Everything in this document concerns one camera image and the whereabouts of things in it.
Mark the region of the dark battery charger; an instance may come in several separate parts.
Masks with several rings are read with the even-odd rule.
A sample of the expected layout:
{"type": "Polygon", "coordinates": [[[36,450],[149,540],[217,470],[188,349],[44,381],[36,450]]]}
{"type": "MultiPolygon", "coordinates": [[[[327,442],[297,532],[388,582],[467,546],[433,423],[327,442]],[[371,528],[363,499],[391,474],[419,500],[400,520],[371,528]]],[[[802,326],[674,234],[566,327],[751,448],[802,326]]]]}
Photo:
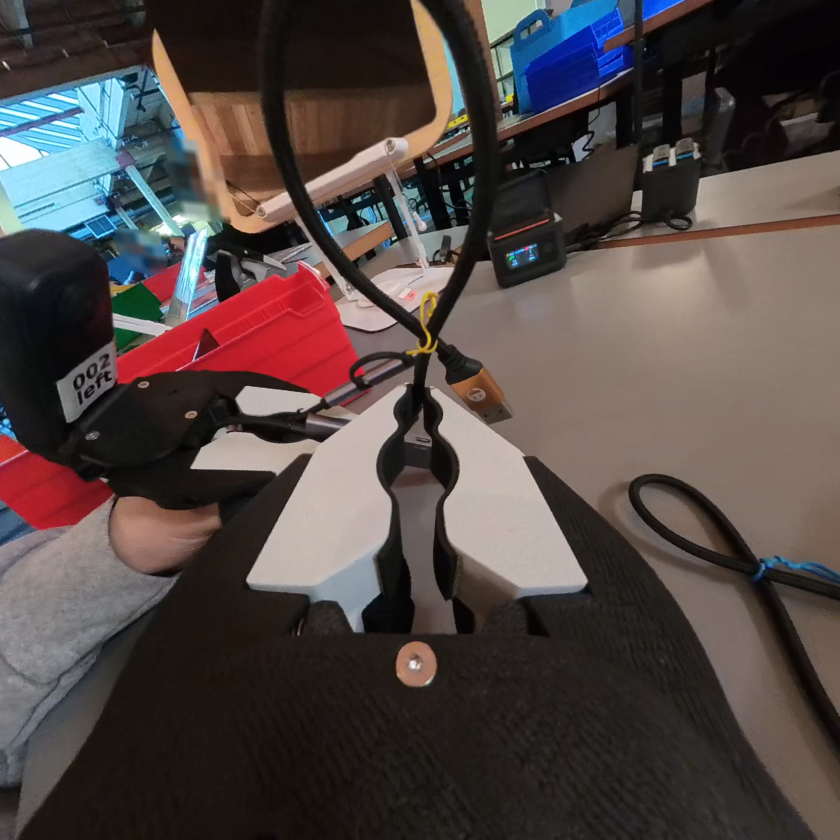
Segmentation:
{"type": "Polygon", "coordinates": [[[644,158],[640,175],[642,219],[670,222],[688,217],[697,204],[701,168],[699,146],[691,137],[656,146],[644,158]]]}

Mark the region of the person's left hand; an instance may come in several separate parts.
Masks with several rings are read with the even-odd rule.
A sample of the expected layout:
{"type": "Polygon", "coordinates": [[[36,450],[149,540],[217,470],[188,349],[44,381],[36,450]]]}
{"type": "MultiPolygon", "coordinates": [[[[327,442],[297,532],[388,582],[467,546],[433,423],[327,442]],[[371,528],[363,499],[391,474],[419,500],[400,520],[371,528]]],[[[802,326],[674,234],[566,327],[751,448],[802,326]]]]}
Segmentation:
{"type": "Polygon", "coordinates": [[[170,510],[141,497],[123,497],[112,507],[108,535],[127,567],[165,576],[181,571],[221,528],[217,503],[170,510]]]}

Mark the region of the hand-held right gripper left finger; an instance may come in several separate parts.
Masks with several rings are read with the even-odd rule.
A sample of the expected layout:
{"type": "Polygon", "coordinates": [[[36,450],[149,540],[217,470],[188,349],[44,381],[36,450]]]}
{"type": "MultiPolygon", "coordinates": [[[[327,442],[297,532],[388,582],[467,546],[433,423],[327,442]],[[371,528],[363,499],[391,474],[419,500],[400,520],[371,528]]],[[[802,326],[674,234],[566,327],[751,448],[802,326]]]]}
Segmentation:
{"type": "Polygon", "coordinates": [[[321,443],[248,573],[256,591],[335,602],[355,632],[406,634],[415,606],[392,492],[413,395],[399,385],[321,443]]]}

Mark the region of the red plastic bin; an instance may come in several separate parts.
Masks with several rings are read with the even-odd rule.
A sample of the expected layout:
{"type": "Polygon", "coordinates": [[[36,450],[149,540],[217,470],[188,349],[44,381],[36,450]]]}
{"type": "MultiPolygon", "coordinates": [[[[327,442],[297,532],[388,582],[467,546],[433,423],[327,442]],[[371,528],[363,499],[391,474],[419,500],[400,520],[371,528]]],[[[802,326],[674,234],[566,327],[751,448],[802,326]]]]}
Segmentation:
{"type": "MultiPolygon", "coordinates": [[[[323,396],[346,381],[357,354],[328,284],[299,263],[125,353],[119,382],[174,371],[251,371],[323,396]]],[[[2,509],[35,529],[78,523],[111,493],[51,465],[2,434],[2,509]]]]}

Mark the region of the blue plastic crate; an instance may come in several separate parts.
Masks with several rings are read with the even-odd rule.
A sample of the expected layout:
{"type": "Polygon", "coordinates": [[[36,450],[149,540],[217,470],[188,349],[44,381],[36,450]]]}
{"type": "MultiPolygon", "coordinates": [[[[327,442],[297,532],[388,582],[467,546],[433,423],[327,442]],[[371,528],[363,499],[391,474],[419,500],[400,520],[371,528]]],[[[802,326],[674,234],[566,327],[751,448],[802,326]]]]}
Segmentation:
{"type": "Polygon", "coordinates": [[[630,71],[634,48],[607,42],[670,2],[573,2],[552,16],[539,8],[518,22],[510,45],[520,114],[553,109],[630,71]]]}

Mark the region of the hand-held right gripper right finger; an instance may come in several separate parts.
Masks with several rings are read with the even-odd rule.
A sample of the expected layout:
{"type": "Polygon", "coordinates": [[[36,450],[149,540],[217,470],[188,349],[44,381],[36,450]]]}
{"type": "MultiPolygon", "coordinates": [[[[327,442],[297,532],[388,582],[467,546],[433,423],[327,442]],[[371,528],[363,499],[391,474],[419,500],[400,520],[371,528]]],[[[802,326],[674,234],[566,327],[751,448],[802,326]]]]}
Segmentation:
{"type": "Polygon", "coordinates": [[[434,574],[456,632],[473,633],[495,608],[523,597],[583,592],[587,577],[525,455],[434,387],[423,425],[443,491],[434,574]]]}

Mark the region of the green and yellow panel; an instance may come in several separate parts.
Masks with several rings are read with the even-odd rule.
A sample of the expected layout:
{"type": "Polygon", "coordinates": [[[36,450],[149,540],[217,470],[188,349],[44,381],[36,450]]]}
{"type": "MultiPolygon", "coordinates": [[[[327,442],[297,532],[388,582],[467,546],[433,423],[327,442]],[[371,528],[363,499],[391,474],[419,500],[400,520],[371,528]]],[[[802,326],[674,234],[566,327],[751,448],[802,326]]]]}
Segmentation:
{"type": "Polygon", "coordinates": [[[111,285],[111,304],[117,350],[125,349],[138,338],[157,337],[167,330],[167,327],[162,325],[160,299],[143,283],[128,286],[111,285]],[[131,327],[135,322],[151,326],[139,332],[121,327],[124,323],[131,327]]]}

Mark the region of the black braided cable yellow tie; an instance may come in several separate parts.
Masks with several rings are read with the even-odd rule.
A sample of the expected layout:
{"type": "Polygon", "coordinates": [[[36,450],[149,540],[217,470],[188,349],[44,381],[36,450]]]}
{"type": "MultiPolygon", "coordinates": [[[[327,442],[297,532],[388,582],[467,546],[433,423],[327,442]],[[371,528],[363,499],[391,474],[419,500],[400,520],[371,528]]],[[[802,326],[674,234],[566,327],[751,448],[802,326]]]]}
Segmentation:
{"type": "Polygon", "coordinates": [[[490,216],[497,192],[500,170],[499,139],[495,94],[490,88],[486,72],[478,67],[483,62],[481,47],[470,14],[463,2],[426,1],[419,3],[442,31],[460,75],[465,105],[471,124],[474,144],[473,159],[476,181],[469,224],[458,252],[451,276],[436,297],[425,298],[422,315],[417,318],[403,310],[396,301],[378,289],[343,256],[319,217],[302,180],[298,159],[292,149],[287,119],[287,50],[290,35],[287,23],[291,19],[293,2],[264,2],[259,24],[259,93],[264,110],[269,147],[286,185],[290,202],[297,212],[299,224],[308,232],[313,243],[322,249],[324,257],[334,264],[334,279],[346,278],[360,289],[376,307],[394,318],[417,341],[411,352],[397,354],[400,362],[414,369],[414,414],[420,410],[422,391],[427,380],[427,368],[432,354],[436,354],[446,373],[446,382],[462,403],[488,424],[508,416],[505,396],[499,384],[483,363],[461,353],[443,341],[440,333],[479,258],[486,249],[490,216]]]}

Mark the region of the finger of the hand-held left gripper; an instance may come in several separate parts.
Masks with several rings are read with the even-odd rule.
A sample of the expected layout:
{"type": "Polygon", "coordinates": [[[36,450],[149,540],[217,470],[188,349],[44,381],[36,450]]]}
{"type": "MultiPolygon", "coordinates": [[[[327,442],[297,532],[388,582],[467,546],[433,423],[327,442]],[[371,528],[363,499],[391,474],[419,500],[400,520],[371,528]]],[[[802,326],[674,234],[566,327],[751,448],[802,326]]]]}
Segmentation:
{"type": "Polygon", "coordinates": [[[228,432],[203,446],[191,470],[283,472],[295,459],[309,454],[309,440],[273,443],[254,434],[228,432]]]}
{"type": "Polygon", "coordinates": [[[248,385],[234,399],[235,409],[226,415],[216,435],[248,432],[256,435],[300,435],[283,419],[283,413],[298,411],[342,416],[353,413],[342,406],[325,406],[322,398],[306,391],[289,391],[248,385]]]}

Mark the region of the bent plywood chair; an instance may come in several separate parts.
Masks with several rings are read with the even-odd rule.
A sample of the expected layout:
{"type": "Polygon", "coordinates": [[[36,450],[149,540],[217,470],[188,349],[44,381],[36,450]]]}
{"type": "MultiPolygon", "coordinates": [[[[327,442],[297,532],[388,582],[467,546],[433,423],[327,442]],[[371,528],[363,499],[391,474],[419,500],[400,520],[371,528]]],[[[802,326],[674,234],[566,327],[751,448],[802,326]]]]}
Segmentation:
{"type": "Polygon", "coordinates": [[[183,139],[177,198],[243,234],[286,193],[260,94],[260,48],[276,52],[290,145],[304,182],[394,139],[395,168],[429,152],[454,114],[455,64],[474,145],[497,146],[497,94],[477,2],[145,2],[152,61],[183,139]]]}

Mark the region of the black charging case with screen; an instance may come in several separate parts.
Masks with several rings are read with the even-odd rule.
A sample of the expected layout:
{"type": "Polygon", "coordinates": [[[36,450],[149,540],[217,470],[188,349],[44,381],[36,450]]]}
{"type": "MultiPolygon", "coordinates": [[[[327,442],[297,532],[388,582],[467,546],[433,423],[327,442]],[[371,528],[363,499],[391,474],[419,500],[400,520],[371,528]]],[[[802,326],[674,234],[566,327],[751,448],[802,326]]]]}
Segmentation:
{"type": "Polygon", "coordinates": [[[543,171],[534,170],[498,186],[486,241],[501,289],[565,267],[563,220],[553,210],[550,182],[543,171]]]}

